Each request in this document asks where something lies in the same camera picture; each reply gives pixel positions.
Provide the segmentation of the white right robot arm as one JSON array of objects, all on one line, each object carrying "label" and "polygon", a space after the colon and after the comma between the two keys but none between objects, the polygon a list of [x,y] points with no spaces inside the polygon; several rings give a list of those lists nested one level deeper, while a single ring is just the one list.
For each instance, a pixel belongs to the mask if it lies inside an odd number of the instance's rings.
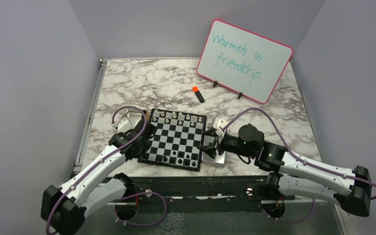
[{"label": "white right robot arm", "polygon": [[211,128],[205,135],[213,141],[197,148],[212,158],[233,153],[247,157],[259,169],[269,172],[263,194],[269,199],[281,196],[304,196],[339,205],[352,215],[370,215],[372,186],[369,171],[363,166],[353,169],[318,162],[297,155],[286,147],[268,142],[251,124],[243,125],[237,136]]}]

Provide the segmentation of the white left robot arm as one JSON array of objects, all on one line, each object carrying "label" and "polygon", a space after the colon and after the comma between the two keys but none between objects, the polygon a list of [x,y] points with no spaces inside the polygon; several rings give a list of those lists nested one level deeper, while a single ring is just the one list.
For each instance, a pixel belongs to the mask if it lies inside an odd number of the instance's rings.
[{"label": "white left robot arm", "polygon": [[104,186],[100,183],[126,161],[145,155],[156,131],[155,125],[142,118],[134,128],[114,134],[99,156],[80,173],[61,186],[48,186],[40,212],[46,222],[46,234],[73,235],[91,213],[105,204],[132,199],[134,187],[125,174]]}]

